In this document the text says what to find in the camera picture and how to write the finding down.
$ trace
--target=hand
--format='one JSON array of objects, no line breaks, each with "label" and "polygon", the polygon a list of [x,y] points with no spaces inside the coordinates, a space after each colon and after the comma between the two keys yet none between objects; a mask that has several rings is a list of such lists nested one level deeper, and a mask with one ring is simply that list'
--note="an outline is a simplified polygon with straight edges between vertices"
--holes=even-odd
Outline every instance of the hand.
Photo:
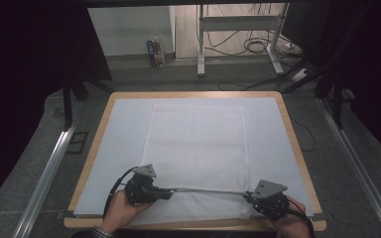
[{"label": "hand", "polygon": [[106,216],[100,228],[110,234],[129,225],[138,213],[148,209],[153,203],[131,205],[124,190],[117,191],[110,202]]},{"label": "hand", "polygon": [[[306,212],[306,207],[294,200],[292,197],[287,196],[287,199],[290,202],[289,209],[300,211],[297,206],[303,211]],[[284,217],[273,221],[275,229],[286,238],[309,238],[311,237],[309,233],[309,228],[306,222],[295,215],[286,214]]]}]

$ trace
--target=cable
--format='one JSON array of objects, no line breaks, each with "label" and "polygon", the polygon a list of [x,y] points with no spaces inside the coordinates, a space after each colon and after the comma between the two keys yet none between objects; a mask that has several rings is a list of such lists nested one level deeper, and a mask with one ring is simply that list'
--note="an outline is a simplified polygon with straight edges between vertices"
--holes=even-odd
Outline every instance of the cable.
[{"label": "cable", "polygon": [[[253,4],[251,9],[249,9],[249,11],[247,12],[246,15],[249,15],[252,11],[255,12],[255,10],[256,10],[256,4]],[[206,14],[207,14],[207,16],[209,16],[209,5],[207,5]],[[195,11],[195,20],[196,20],[196,38],[199,41],[199,35],[198,35],[198,31],[197,31],[197,6],[196,6],[196,11]],[[239,32],[240,31],[234,32],[233,34],[228,36],[224,41],[222,41],[219,44],[213,44],[212,41],[211,41],[210,33],[207,32],[208,41],[211,44],[212,48],[205,47],[205,49],[206,50],[210,50],[210,51],[214,51],[214,52],[217,52],[217,53],[220,53],[220,54],[225,55],[225,56],[231,56],[231,57],[240,56],[240,55],[242,55],[242,54],[244,54],[246,52],[250,52],[250,53],[255,54],[255,55],[256,54],[261,54],[261,53],[263,53],[266,50],[267,46],[265,45],[264,42],[261,41],[262,39],[251,38],[252,34],[253,34],[253,31],[250,32],[250,36],[247,37],[247,39],[243,43],[244,51],[242,51],[242,52],[235,53],[235,54],[229,54],[229,53],[225,53],[225,52],[222,52],[222,51],[219,51],[219,50],[215,49],[216,47],[221,46],[222,44],[226,43],[231,37],[235,36]],[[258,51],[252,50],[251,47],[254,46],[254,45],[262,45],[263,48],[262,48],[262,50],[258,50]]]},{"label": "cable", "polygon": [[303,215],[306,215],[305,212],[293,201],[289,200]]},{"label": "cable", "polygon": [[219,8],[219,11],[222,13],[222,16],[224,16],[225,14],[224,14],[224,12],[222,12],[222,10],[221,10],[221,4],[218,4],[218,8]]},{"label": "cable", "polygon": [[312,140],[314,141],[314,147],[312,149],[308,149],[308,150],[304,150],[304,149],[301,149],[301,151],[303,152],[313,152],[317,149],[317,140],[315,139],[314,137],[314,134],[312,134],[311,130],[309,130],[308,127],[304,126],[302,123],[298,122],[296,119],[294,119],[293,117],[291,117],[289,115],[290,119],[292,119],[294,122],[296,122],[299,126],[305,128],[306,131],[308,131],[308,133],[311,135],[312,137]]},{"label": "cable", "polygon": [[107,199],[106,199],[106,204],[104,205],[103,218],[106,216],[106,213],[107,213],[107,210],[109,208],[110,202],[111,202],[111,200],[113,198],[114,193],[117,190],[117,187],[120,184],[126,185],[125,183],[122,183],[123,179],[125,179],[125,177],[127,175],[129,175],[129,173],[131,173],[135,168],[137,168],[137,167],[131,168],[125,174],[123,174],[123,176],[120,179],[118,179],[117,182],[114,184],[114,186],[111,188],[111,190],[109,192],[109,195],[107,196]]},{"label": "cable", "polygon": [[306,59],[302,58],[302,60],[300,60],[298,63],[296,63],[296,65],[294,65],[292,68],[290,68],[286,74],[283,76],[282,80],[280,80],[279,82],[277,82],[277,84],[275,85],[275,88],[274,90],[275,91],[280,91],[280,86],[281,86],[281,83],[283,82],[283,80],[285,78],[287,78],[289,75],[291,75],[296,69],[300,68],[302,65],[304,65],[305,63],[307,62]]},{"label": "cable", "polygon": [[314,231],[314,225],[312,224],[311,220],[305,215],[305,213],[300,213],[299,211],[295,211],[292,209],[287,209],[285,211],[287,214],[295,215],[301,218],[302,220],[305,221],[306,225],[308,226],[309,234],[311,238],[316,238],[315,236],[315,231]]},{"label": "cable", "polygon": [[263,84],[267,84],[269,82],[272,82],[274,80],[277,80],[278,78],[280,77],[274,77],[274,78],[270,78],[270,79],[266,79],[264,81],[260,81],[260,82],[257,82],[257,83],[254,83],[252,85],[242,85],[242,84],[237,84],[237,83],[233,83],[233,82],[221,82],[221,83],[218,83],[218,88],[221,90],[221,91],[229,91],[229,90],[225,90],[223,88],[221,88],[221,85],[222,84],[230,84],[230,85],[234,85],[234,86],[240,86],[240,87],[243,87],[242,89],[240,89],[240,91],[247,91],[253,87],[257,87],[257,86],[261,86]]},{"label": "cable", "polygon": [[262,3],[259,4],[258,13],[256,15],[259,15],[259,13],[261,13],[261,6],[262,6]]}]

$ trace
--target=table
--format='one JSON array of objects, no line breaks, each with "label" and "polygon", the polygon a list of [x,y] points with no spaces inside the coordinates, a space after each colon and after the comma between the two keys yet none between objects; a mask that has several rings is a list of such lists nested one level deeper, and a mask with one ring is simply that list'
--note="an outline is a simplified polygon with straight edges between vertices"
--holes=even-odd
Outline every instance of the table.
[{"label": "table", "polygon": [[[228,16],[228,17],[204,17],[203,5],[199,5],[199,35],[204,32],[219,31],[274,31],[271,44],[268,44],[267,52],[277,75],[283,75],[280,60],[277,58],[275,49],[283,27],[288,3],[285,3],[278,16]],[[199,39],[197,54],[197,75],[205,76],[203,37]]]},{"label": "table", "polygon": [[[289,136],[292,149],[294,151],[297,164],[299,166],[303,181],[305,183],[306,190],[308,192],[309,199],[311,201],[314,215],[321,215],[321,207],[318,202],[318,197],[315,192],[308,168],[306,166],[303,154],[300,150],[296,134],[293,130],[289,114],[287,112],[283,97],[279,92],[274,91],[259,91],[259,92],[222,92],[222,91],[205,91],[205,92],[115,92],[111,94],[100,124],[98,126],[96,135],[92,142],[88,157],[86,159],[84,168],[79,178],[77,187],[72,196],[70,205],[67,209],[67,213],[72,214],[85,183],[90,174],[92,165],[94,163],[101,138],[104,134],[107,122],[110,117],[111,109],[116,99],[130,99],[130,98],[239,98],[239,97],[274,97],[279,106],[281,116],[285,124],[287,134]],[[64,219],[64,225],[69,228],[91,228],[94,225],[101,223],[101,218],[96,217],[72,217],[66,216]],[[140,225],[134,226],[134,229],[151,229],[151,230],[165,230],[165,229],[180,229],[180,230],[238,230],[238,231],[272,231],[274,228],[272,224],[266,219],[257,220],[243,220],[243,219],[227,219],[227,220],[215,220],[215,221],[196,221],[196,222],[175,222],[164,223],[154,225]],[[324,220],[314,221],[315,231],[322,231],[326,228],[326,222]]]}]

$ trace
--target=white cloth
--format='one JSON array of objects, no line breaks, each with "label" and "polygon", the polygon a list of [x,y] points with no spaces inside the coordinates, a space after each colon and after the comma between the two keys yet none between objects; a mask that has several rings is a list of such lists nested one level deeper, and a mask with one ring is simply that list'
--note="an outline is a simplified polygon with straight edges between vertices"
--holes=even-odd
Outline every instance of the white cloth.
[{"label": "white cloth", "polygon": [[[247,134],[250,182],[249,191],[253,191],[259,179],[265,179],[284,184],[294,199],[305,204],[306,214],[313,216],[311,201],[305,188],[295,154],[284,126],[282,115],[275,98],[134,98],[117,99],[107,121],[105,132],[98,146],[95,161],[87,178],[85,187],[75,207],[74,215],[102,215],[107,195],[114,183],[130,168],[139,166],[142,162],[150,123],[154,113],[154,105],[178,105],[209,108],[244,108],[245,131]],[[161,175],[161,169],[155,168]],[[179,195],[202,195],[201,193],[177,193],[171,200],[157,201],[157,204],[139,216],[164,202],[178,199]],[[231,195],[238,202],[244,200],[241,196]],[[218,203],[213,199],[210,204]],[[252,209],[253,216],[259,216]]]},{"label": "white cloth", "polygon": [[[244,108],[155,104],[141,165],[152,164],[154,185],[240,191],[250,181]],[[175,192],[133,224],[249,218],[239,195]]]}]

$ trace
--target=black curtain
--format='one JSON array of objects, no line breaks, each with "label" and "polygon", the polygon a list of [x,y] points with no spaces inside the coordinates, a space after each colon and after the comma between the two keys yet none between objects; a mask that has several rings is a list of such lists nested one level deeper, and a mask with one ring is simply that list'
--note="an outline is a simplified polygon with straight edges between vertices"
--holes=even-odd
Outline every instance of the black curtain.
[{"label": "black curtain", "polygon": [[0,186],[65,77],[111,79],[85,7],[22,2],[0,1]]},{"label": "black curtain", "polygon": [[381,1],[373,1],[343,60],[342,80],[355,96],[351,108],[381,143]]}]

